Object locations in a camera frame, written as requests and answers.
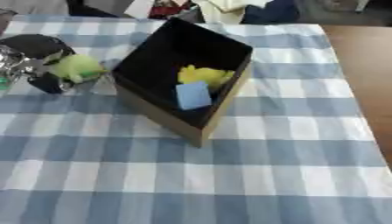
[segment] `black object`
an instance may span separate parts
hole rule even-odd
[[[75,51],[59,38],[41,34],[23,34],[0,39],[0,45],[8,46],[18,52],[24,53],[27,58],[37,60],[42,60],[49,55],[61,51],[61,58],[75,54]]]
[[[69,15],[73,17],[118,18],[118,16],[86,6],[84,0],[66,0]]]
[[[296,23],[300,13],[294,0],[274,0],[265,8],[248,5],[241,21],[244,25]]]
[[[29,77],[27,81],[48,94],[61,94],[74,86],[70,80],[62,80],[52,73],[44,73],[39,77]]]
[[[145,40],[113,71],[115,81],[146,101],[194,127],[204,127],[250,62],[252,47],[179,18],[172,18]],[[188,65],[235,71],[213,95],[213,105],[181,110],[175,86]]]
[[[17,35],[0,39],[0,45],[8,46],[23,53],[26,58],[34,60],[43,60],[50,55],[61,53],[59,57],[47,61],[46,66],[56,64],[62,58],[75,54],[75,51],[59,38],[40,34]],[[48,94],[61,94],[74,85],[70,80],[61,79],[52,73],[28,73],[27,75],[29,75],[30,84]]]

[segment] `wooden table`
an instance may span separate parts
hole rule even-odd
[[[389,167],[392,167],[392,28],[323,25]]]

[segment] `black box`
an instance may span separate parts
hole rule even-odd
[[[244,71],[251,53],[248,45],[172,18],[114,69],[117,94],[151,120],[201,146],[248,75]],[[180,68],[188,65],[235,73],[212,94],[212,106],[181,110],[175,87]]]

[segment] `box side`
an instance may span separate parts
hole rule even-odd
[[[180,136],[187,139],[192,145],[196,147],[201,146],[202,132],[186,122],[178,119],[176,116],[170,115],[161,108],[139,97],[137,94],[132,93],[126,88],[116,84],[117,95],[120,100],[133,109],[138,110],[143,115],[150,118],[152,121],[163,125],[164,127],[172,130]]]
[[[227,93],[226,98],[223,100],[223,102],[220,104],[218,109],[215,111],[213,116],[206,124],[205,128],[202,130],[201,144],[203,144],[209,138],[211,133],[218,125],[218,122],[221,119],[221,117],[228,110],[228,106],[230,105],[230,102],[234,99],[234,97],[237,95],[238,91],[240,90],[240,87],[245,83],[245,81],[249,77],[250,77],[250,65],[248,65],[245,68],[242,75],[240,75],[240,78],[236,81],[236,83],[233,85],[231,90]]]

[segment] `green plush toy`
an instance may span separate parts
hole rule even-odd
[[[82,54],[66,56],[59,63],[49,66],[49,72],[74,83],[96,79],[107,72],[95,59]]]
[[[196,68],[194,65],[181,68],[178,81],[183,84],[204,81],[210,90],[216,90],[230,80],[234,71],[216,70],[208,67]]]

